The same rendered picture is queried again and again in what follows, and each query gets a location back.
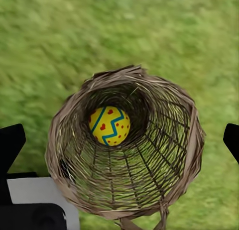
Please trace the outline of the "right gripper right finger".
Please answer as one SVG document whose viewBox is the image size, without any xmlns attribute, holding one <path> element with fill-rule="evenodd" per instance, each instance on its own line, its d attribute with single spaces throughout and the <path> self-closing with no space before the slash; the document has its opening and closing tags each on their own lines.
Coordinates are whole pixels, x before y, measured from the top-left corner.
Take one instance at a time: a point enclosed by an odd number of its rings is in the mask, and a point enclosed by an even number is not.
<svg viewBox="0 0 239 230">
<path fill-rule="evenodd" d="M 239 125 L 228 123 L 223 141 L 239 164 Z"/>
</svg>

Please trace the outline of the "easter egg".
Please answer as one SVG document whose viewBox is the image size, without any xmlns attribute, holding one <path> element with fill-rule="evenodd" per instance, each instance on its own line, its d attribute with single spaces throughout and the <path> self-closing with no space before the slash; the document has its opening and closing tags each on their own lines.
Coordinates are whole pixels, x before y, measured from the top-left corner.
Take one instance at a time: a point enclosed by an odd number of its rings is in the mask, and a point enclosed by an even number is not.
<svg viewBox="0 0 239 230">
<path fill-rule="evenodd" d="M 92 135 L 104 145 L 122 143 L 130 130 L 130 117 L 121 108 L 100 107 L 88 119 Z"/>
</svg>

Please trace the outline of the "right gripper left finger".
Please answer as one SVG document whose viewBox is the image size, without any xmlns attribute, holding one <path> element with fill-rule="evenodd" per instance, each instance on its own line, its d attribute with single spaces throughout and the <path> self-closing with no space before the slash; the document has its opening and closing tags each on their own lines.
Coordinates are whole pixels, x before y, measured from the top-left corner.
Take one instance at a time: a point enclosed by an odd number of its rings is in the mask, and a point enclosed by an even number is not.
<svg viewBox="0 0 239 230">
<path fill-rule="evenodd" d="M 21 123 L 0 129 L 0 183 L 26 142 Z"/>
</svg>

